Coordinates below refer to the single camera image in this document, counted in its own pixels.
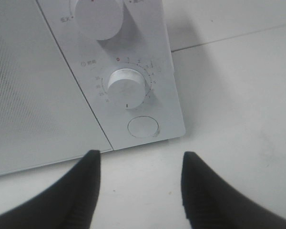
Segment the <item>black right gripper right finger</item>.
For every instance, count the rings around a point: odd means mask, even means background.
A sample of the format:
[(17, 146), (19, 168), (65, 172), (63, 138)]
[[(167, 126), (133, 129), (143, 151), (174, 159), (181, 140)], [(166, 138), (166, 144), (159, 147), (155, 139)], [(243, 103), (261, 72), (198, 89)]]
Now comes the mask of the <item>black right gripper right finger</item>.
[(286, 229), (286, 219), (234, 189), (195, 152), (185, 152), (181, 194), (194, 229)]

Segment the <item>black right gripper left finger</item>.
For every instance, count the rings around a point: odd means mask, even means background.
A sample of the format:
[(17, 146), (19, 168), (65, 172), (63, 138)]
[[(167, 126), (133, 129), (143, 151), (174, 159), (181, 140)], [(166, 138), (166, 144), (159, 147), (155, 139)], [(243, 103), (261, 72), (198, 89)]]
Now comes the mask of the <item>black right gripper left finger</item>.
[(0, 215), (0, 229), (88, 229), (101, 185), (101, 153), (90, 150), (64, 176)]

